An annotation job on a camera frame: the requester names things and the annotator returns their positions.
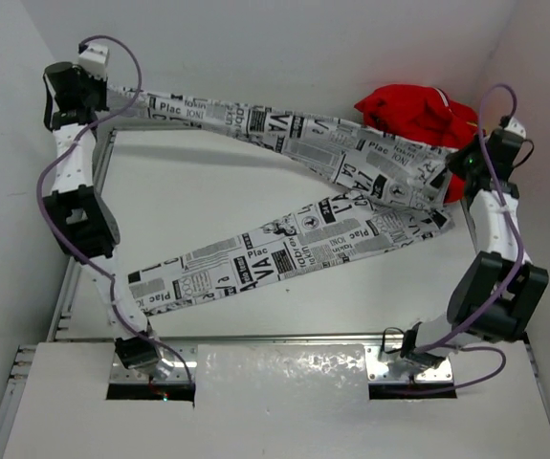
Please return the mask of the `newspaper print trousers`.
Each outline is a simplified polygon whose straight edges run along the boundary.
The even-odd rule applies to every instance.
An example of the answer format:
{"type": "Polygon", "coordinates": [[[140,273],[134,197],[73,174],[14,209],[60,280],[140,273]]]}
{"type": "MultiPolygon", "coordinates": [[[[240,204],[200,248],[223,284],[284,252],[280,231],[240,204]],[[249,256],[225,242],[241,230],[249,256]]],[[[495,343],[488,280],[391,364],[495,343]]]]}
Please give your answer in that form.
{"type": "Polygon", "coordinates": [[[123,272],[150,317],[370,317],[444,308],[461,230],[454,207],[384,206],[305,164],[186,121],[156,129],[113,88],[130,129],[103,186],[123,272]]]}

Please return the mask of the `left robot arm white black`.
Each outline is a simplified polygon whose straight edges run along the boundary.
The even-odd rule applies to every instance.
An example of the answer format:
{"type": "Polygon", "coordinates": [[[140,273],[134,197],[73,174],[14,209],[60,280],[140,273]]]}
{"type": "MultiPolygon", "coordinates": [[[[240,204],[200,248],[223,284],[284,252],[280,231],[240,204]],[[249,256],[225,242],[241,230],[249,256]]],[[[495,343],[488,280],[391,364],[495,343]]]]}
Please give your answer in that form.
{"type": "Polygon", "coordinates": [[[106,82],[71,62],[49,65],[44,122],[54,134],[57,158],[47,167],[54,183],[37,192],[40,210],[58,245],[95,285],[106,309],[115,352],[128,370],[151,373],[162,359],[146,315],[121,273],[121,234],[113,213],[94,184],[97,113],[107,107],[106,82]]]}

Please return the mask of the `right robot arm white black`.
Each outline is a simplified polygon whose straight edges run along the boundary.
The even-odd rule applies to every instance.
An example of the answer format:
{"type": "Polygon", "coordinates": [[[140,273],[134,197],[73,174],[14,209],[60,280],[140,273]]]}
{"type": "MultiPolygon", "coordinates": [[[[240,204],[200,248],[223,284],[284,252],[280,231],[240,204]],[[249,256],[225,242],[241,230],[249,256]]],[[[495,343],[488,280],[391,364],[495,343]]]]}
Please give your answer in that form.
{"type": "Polygon", "coordinates": [[[520,240],[519,192],[510,181],[526,141],[514,122],[448,156],[449,171],[465,182],[462,205],[476,255],[446,313],[405,332],[401,361],[425,370],[470,343],[514,342],[524,334],[549,281],[520,240]]]}

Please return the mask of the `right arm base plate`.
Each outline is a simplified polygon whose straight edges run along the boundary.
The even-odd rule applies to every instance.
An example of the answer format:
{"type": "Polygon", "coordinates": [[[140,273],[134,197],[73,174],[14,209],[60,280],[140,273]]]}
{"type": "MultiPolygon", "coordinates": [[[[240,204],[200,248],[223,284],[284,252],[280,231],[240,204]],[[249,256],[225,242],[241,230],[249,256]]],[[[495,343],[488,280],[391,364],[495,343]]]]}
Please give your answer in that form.
{"type": "Polygon", "coordinates": [[[369,383],[380,385],[420,385],[453,383],[451,362],[440,361],[435,366],[400,359],[398,352],[388,354],[391,346],[370,344],[364,347],[364,366],[369,383]]]}

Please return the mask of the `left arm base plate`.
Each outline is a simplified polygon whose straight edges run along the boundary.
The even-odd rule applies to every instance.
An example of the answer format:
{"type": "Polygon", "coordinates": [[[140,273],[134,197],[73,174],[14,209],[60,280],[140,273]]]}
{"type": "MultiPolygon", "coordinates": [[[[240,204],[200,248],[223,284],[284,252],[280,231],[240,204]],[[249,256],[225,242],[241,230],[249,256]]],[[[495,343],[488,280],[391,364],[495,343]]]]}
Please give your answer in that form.
{"type": "Polygon", "coordinates": [[[186,343],[170,343],[173,350],[158,350],[155,355],[138,354],[120,358],[115,355],[109,375],[110,383],[183,384],[193,383],[197,369],[198,348],[186,343]]]}

